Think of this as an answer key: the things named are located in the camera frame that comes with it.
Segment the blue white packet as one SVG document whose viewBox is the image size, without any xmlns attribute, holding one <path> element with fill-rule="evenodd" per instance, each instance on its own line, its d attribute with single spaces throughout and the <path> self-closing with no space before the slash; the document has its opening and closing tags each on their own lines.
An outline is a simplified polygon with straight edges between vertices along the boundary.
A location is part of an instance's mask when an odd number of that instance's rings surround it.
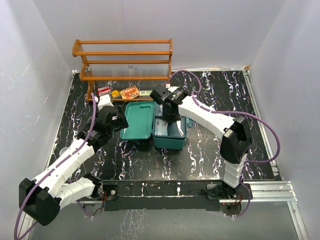
<svg viewBox="0 0 320 240">
<path fill-rule="evenodd" d="M 168 123 L 160 118 L 155 119 L 155 129 L 154 134 L 157 136 L 167 136 L 168 135 Z"/>
</svg>

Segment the green plastic medicine box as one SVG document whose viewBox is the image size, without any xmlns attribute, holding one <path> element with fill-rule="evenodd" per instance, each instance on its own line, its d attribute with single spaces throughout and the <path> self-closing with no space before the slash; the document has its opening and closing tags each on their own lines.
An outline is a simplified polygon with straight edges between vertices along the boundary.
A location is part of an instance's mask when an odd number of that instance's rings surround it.
<svg viewBox="0 0 320 240">
<path fill-rule="evenodd" d="M 171 150 L 183 149 L 188 136 L 188 123 L 190 119 L 186 117 L 187 135 L 185 139 L 155 137 L 153 136 L 155 104 L 154 101 L 128 103 L 124 113 L 128 127 L 120 131 L 120 138 L 130 141 L 144 141 L 152 138 L 156 148 Z"/>
</svg>

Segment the black scissors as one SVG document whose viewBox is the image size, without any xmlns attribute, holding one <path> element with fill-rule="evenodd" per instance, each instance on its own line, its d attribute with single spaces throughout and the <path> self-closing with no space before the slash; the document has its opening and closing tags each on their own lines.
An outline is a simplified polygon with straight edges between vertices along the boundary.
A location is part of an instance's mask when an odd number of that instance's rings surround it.
<svg viewBox="0 0 320 240">
<path fill-rule="evenodd" d="M 183 131 L 183 129 L 182 129 L 181 121 L 180 121 L 180 120 L 177 121 L 177 122 L 176 122 L 176 125 L 177 125 L 177 130 L 178 130 L 180 136 L 183 137 L 183 136 L 184 136 L 184 131 Z"/>
</svg>

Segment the blue grey divided tray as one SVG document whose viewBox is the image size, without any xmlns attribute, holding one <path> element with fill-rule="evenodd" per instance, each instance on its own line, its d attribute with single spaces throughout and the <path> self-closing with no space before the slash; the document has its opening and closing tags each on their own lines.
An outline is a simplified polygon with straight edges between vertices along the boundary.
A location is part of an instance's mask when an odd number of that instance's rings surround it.
<svg viewBox="0 0 320 240">
<path fill-rule="evenodd" d="M 162 119 L 162 113 L 163 113 L 163 107 L 162 105 L 155 104 L 155 109 L 154 109 L 154 119 L 153 119 L 153 130 L 152 134 L 154 137 L 157 138 L 168 138 L 168 139 L 177 139 L 177 140 L 182 140 L 185 139 L 187 136 L 187 118 L 186 117 L 181 117 L 181 128 L 184 132 L 184 136 L 181 137 L 177 130 L 177 122 L 167 122 L 168 123 L 168 135 L 167 136 L 158 136 L 155 135 L 155 119 Z"/>
</svg>

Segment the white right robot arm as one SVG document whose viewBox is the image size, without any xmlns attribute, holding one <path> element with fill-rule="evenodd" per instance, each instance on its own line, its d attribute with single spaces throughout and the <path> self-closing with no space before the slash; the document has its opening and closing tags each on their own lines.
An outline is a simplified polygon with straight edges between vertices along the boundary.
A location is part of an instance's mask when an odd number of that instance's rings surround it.
<svg viewBox="0 0 320 240">
<path fill-rule="evenodd" d="M 170 91 L 160 84 L 149 96 L 162 106 L 164 121 L 173 123 L 187 117 L 220 139 L 219 152 L 224 159 L 224 175 L 221 187 L 215 192 L 230 199 L 239 195 L 245 160 L 253 142 L 247 119 L 242 116 L 234 119 L 218 113 L 180 87 Z"/>
</svg>

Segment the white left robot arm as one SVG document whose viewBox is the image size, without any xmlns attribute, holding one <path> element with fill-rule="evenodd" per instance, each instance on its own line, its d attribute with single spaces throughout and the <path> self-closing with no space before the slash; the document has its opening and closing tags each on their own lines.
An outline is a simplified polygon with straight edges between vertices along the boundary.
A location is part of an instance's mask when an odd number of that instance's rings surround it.
<svg viewBox="0 0 320 240">
<path fill-rule="evenodd" d="M 80 166 L 106 145 L 113 134 L 127 128 L 123 111 L 113 106 L 107 95 L 93 106 L 93 116 L 72 140 L 66 151 L 32 180 L 19 184 L 19 208 L 42 226 L 50 224 L 61 209 L 82 198 L 100 199 L 103 183 L 87 174 L 79 180 L 67 180 Z"/>
</svg>

